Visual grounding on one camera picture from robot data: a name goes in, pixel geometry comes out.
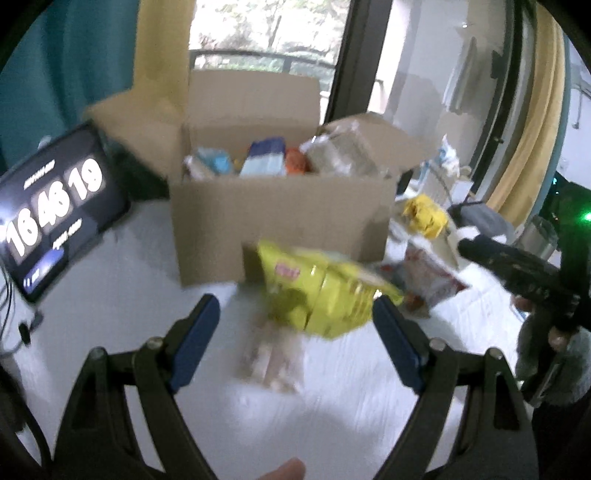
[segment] blue package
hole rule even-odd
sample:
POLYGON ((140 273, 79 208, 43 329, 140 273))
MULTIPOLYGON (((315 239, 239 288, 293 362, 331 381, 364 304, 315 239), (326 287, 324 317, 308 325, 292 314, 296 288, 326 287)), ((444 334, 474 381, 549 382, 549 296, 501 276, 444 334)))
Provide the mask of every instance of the blue package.
POLYGON ((260 142, 253 142, 240 175, 285 175, 284 160, 285 139, 283 137, 272 137, 260 142))
POLYGON ((228 175, 234 172, 230 156, 225 150, 199 147, 197 149, 197 156, 216 175, 228 175))

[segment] orange package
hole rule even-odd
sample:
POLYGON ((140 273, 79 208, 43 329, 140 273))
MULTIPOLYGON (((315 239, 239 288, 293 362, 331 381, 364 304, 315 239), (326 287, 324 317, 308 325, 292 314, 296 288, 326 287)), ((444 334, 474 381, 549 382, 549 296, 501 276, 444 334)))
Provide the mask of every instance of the orange package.
POLYGON ((288 175, 302 175, 310 171, 308 158, 299 148, 288 148, 285 151, 285 170, 288 175))

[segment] digital clock display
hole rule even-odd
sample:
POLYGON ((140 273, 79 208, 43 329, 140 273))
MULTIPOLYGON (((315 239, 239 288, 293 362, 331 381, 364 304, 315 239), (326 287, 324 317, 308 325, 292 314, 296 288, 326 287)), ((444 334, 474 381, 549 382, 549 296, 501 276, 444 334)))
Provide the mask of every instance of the digital clock display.
POLYGON ((29 301, 129 208, 100 136, 84 124, 0 179, 0 255, 29 301))

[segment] yellow snack bag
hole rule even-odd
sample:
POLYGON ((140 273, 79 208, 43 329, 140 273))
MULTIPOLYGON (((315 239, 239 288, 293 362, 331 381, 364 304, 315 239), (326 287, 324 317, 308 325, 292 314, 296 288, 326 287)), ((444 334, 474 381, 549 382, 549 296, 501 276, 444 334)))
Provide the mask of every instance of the yellow snack bag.
POLYGON ((449 222, 445 211, 424 193, 407 201, 402 215, 409 217, 411 229, 429 240, 437 238, 449 222))
POLYGON ((261 241, 258 253, 271 315, 297 330, 335 338, 371 320, 374 300, 385 294, 400 305, 403 294, 351 261, 304 248, 261 241))

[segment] time digits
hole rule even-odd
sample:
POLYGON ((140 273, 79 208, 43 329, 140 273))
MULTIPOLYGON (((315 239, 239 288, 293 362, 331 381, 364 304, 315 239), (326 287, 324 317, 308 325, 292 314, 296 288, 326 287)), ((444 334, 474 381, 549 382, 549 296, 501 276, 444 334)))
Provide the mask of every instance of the time digits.
MULTIPOLYGON (((67 184, 81 201, 89 197, 89 193, 98 192, 103 183, 103 173, 94 158, 88 158, 68 175, 67 184)), ((18 255, 25 256, 27 247, 37 244, 40 233, 39 226, 45 228, 55 225, 70 212, 70 196, 60 180, 51 183, 49 190, 44 189, 37 199, 39 224, 31 215, 29 208, 22 208, 16 219, 6 227, 6 242, 14 245, 18 255)))

